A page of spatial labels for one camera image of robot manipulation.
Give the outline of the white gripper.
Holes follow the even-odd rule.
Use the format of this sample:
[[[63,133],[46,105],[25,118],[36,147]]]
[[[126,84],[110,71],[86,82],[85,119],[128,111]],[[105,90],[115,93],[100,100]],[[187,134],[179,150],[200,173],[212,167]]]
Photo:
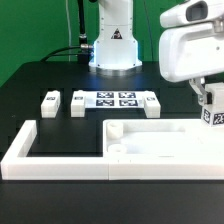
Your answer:
[[[170,82],[189,80],[206,103],[205,79],[224,72],[224,0],[185,0],[163,12],[159,67]]]

